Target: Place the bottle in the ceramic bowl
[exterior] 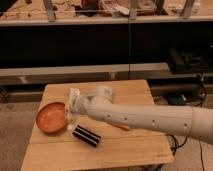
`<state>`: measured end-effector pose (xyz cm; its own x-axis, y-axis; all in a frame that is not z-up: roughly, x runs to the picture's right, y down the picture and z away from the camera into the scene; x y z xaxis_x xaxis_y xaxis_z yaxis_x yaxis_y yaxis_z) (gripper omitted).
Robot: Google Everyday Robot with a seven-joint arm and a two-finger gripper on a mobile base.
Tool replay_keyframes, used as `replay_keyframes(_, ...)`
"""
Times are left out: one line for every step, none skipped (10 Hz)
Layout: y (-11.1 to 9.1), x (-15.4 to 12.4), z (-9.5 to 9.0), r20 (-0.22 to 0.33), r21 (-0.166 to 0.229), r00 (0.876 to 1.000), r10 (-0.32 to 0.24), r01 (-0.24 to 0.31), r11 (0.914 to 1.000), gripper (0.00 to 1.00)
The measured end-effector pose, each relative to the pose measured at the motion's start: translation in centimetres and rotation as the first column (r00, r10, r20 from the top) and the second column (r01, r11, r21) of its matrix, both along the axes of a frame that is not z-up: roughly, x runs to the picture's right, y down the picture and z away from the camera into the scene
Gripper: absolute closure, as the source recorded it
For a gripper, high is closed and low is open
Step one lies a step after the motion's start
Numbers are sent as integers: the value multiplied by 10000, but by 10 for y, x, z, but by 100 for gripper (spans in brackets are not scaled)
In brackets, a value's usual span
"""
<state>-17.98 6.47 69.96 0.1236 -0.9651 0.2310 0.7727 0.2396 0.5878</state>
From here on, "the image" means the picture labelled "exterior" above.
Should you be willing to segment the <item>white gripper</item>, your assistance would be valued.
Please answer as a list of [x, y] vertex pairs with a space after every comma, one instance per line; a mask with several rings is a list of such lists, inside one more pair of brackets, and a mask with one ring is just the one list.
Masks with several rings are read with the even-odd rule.
[[73, 119], [75, 117], [76, 109], [75, 103], [80, 96], [80, 90], [77, 88], [70, 88], [67, 94], [65, 102], [65, 116], [67, 119]]

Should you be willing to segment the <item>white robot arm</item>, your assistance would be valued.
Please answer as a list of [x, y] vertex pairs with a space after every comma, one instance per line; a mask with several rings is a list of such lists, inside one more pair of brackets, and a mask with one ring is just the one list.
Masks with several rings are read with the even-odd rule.
[[114, 103], [114, 95], [109, 86], [98, 86], [85, 95], [70, 88], [65, 106], [68, 121], [73, 122], [81, 114], [97, 121], [185, 136], [213, 145], [213, 109], [119, 105]]

